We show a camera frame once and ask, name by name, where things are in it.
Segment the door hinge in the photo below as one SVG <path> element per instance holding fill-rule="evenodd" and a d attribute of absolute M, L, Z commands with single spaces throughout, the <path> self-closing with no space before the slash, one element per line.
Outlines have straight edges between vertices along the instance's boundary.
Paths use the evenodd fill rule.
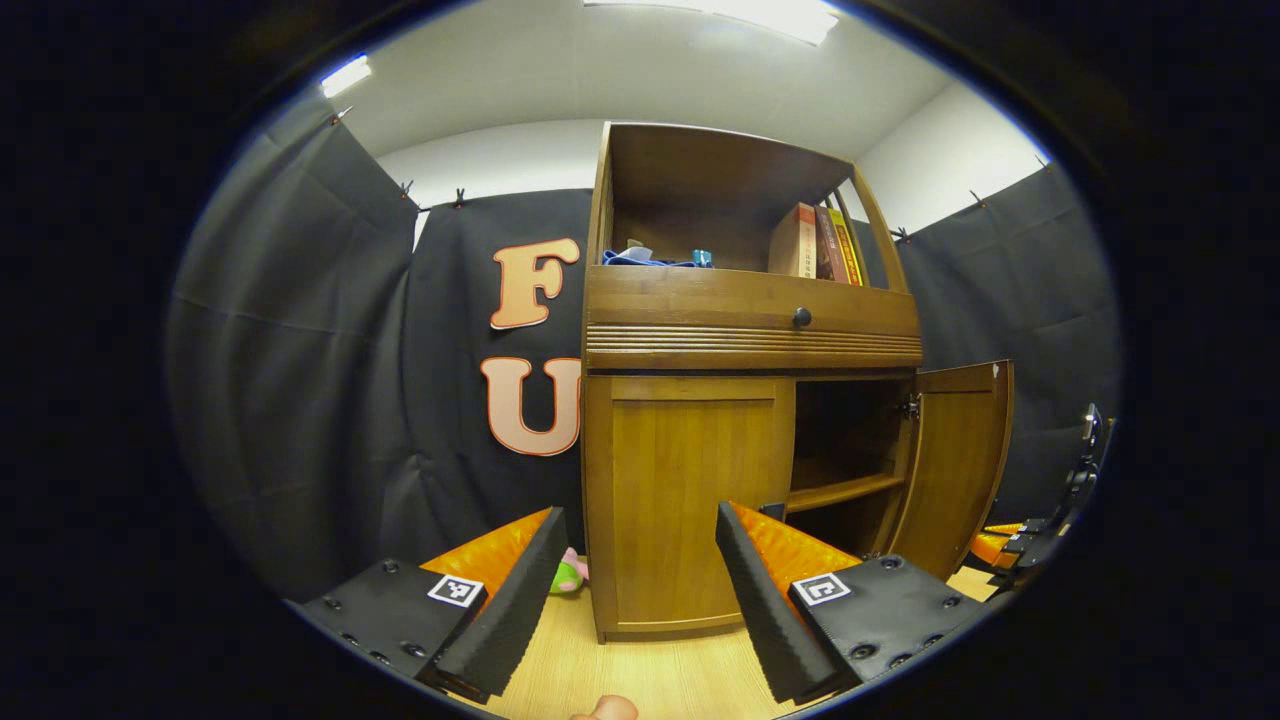
<path fill-rule="evenodd" d="M 906 418 L 911 420 L 920 419 L 920 393 L 911 393 L 902 398 L 899 404 L 897 410 Z"/>

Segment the white wall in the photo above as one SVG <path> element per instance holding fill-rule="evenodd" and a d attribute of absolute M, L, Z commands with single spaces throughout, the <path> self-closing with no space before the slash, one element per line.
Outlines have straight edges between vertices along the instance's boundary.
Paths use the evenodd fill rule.
<path fill-rule="evenodd" d="M 604 120 L 552 120 L 444 137 L 378 159 L 396 182 L 413 181 L 421 208 L 466 197 L 591 187 Z M 1044 154 L 1000 110 L 956 82 L 856 158 L 890 227 L 915 232 L 1041 169 Z M 867 220 L 852 184 L 850 214 Z M 420 215 L 415 245 L 426 213 Z"/>
<path fill-rule="evenodd" d="M 890 227 L 909 233 L 1041 169 L 1048 155 L 1002 111 L 960 82 L 950 85 L 855 159 Z M 841 188 L 856 204 L 852 183 Z M 850 214 L 867 215 L 859 205 Z"/>

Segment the green toy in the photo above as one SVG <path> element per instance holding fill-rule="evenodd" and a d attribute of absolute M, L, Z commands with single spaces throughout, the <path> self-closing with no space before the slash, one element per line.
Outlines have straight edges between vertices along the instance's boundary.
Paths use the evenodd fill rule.
<path fill-rule="evenodd" d="M 582 562 L 577 557 L 577 551 L 571 547 L 564 551 L 564 557 L 561 559 L 559 568 L 556 569 L 556 578 L 552 580 L 552 594 L 568 594 L 582 587 L 582 583 L 588 579 L 590 578 L 588 577 L 586 562 Z"/>

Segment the book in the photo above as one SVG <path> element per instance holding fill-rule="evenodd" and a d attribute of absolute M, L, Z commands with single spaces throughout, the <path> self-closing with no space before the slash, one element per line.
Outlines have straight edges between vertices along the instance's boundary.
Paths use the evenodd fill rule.
<path fill-rule="evenodd" d="M 849 284 L 863 286 L 863 272 L 858 266 L 858 254 L 854 251 L 854 237 L 845 224 L 845 217 L 835 208 L 827 208 L 831 215 L 831 224 L 836 228 L 836 241 L 840 243 L 840 254 L 845 259 L 845 270 L 849 273 Z"/>
<path fill-rule="evenodd" d="M 797 278 L 818 277 L 818 231 L 812 205 L 796 204 L 769 236 L 769 272 Z"/>
<path fill-rule="evenodd" d="M 836 238 L 836 225 L 831 222 L 831 214 L 827 213 L 826 208 L 818 208 L 814 214 L 818 217 L 818 249 L 819 252 L 826 250 L 827 272 L 831 273 L 826 279 L 847 284 L 849 269 L 845 266 L 845 256 L 840 251 L 840 241 Z"/>

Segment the wooden floor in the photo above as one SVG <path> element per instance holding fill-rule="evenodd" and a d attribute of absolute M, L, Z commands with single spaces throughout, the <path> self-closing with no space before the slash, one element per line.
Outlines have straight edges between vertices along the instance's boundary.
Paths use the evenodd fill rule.
<path fill-rule="evenodd" d="M 948 584 L 984 601 L 995 589 L 987 578 L 963 568 Z M 477 707 L 512 720 L 563 720 L 591 712 L 602 694 L 628 698 L 641 720 L 764 720 L 797 707 L 773 702 L 742 626 L 678 641 L 598 644 L 590 587 L 547 598 L 506 694 Z"/>

